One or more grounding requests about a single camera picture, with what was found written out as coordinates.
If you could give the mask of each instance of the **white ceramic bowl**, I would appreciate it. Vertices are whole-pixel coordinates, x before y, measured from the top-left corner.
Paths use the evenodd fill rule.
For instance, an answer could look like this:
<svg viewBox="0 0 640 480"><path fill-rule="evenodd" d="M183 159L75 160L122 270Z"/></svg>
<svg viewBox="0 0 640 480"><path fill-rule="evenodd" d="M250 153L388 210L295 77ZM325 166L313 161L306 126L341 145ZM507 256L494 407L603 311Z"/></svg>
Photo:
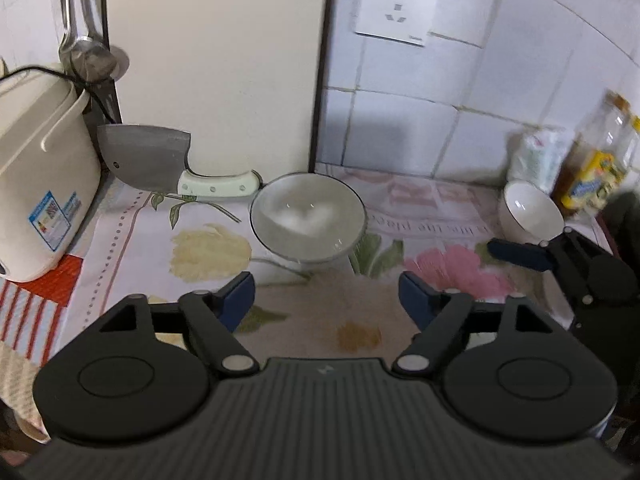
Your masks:
<svg viewBox="0 0 640 480"><path fill-rule="evenodd" d="M346 184L316 173L282 176L259 191L251 225L272 253L306 264L350 252L366 227L360 197Z"/></svg>
<svg viewBox="0 0 640 480"><path fill-rule="evenodd" d="M539 244L551 240L564 229L564 219L556 204L529 182L507 184L498 208L504 237L519 244Z"/></svg>

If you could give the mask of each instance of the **plastic bottle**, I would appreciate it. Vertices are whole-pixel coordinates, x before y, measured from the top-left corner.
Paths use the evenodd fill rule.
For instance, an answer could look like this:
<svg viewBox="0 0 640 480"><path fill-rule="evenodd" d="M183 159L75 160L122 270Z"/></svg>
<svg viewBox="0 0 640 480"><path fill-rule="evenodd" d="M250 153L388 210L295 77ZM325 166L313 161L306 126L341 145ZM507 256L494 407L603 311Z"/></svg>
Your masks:
<svg viewBox="0 0 640 480"><path fill-rule="evenodd" d="M578 131L552 193L563 217L584 209L598 192L621 149L619 144L628 122L628 101L608 92L596 113Z"/></svg>
<svg viewBox="0 0 640 480"><path fill-rule="evenodd" d="M626 124L620 140L617 142L613 152L614 160L608 171L602 176L600 187L587 200L586 210L590 214L596 214L604 209L612 193L618 190L620 184L625 179L626 174L634 160L636 149L638 148L638 133L640 132L640 118L634 116Z"/></svg>

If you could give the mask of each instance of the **white wall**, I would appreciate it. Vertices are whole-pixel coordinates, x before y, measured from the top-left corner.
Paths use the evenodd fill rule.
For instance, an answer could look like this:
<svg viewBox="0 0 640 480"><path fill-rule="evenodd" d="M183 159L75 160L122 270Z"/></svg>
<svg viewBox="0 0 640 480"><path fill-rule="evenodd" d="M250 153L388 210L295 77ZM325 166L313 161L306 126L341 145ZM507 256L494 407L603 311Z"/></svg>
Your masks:
<svg viewBox="0 0 640 480"><path fill-rule="evenodd" d="M335 1L321 162L500 184L525 124L573 129L607 88L640 114L640 0L439 0L425 47L357 12Z"/></svg>
<svg viewBox="0 0 640 480"><path fill-rule="evenodd" d="M58 61L60 0L0 0L0 56L9 69Z"/></svg>

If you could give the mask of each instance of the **ribbed surface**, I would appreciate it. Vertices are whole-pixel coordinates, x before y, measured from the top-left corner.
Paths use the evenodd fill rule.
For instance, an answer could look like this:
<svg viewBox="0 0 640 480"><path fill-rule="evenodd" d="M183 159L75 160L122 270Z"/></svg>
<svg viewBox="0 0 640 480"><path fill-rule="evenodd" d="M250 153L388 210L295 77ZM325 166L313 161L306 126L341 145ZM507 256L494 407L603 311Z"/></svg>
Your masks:
<svg viewBox="0 0 640 480"><path fill-rule="evenodd" d="M615 480L625 473L594 440L521 448L480 436L427 384L395 380L377 360L271 360L258 376L223 382L172 434L115 450L53 442L22 469L34 480Z"/></svg>

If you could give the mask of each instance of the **yellow label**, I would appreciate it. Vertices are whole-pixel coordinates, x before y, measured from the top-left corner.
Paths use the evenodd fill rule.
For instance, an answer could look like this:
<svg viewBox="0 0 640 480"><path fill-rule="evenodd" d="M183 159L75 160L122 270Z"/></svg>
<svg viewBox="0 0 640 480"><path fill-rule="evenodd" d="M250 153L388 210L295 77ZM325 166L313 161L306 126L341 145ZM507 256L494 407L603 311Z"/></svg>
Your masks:
<svg viewBox="0 0 640 480"><path fill-rule="evenodd" d="M600 187L597 191L587 200L589 207L594 208L596 211L604 209L607 205L611 194L620 187L620 183L625 179L626 173L621 171L615 164L612 164L609 171L604 174Z"/></svg>
<svg viewBox="0 0 640 480"><path fill-rule="evenodd" d="M571 184L568 193L562 197L562 205L569 210L582 209L600 189L603 179L613 167L613 161L611 153L594 152L589 163Z"/></svg>

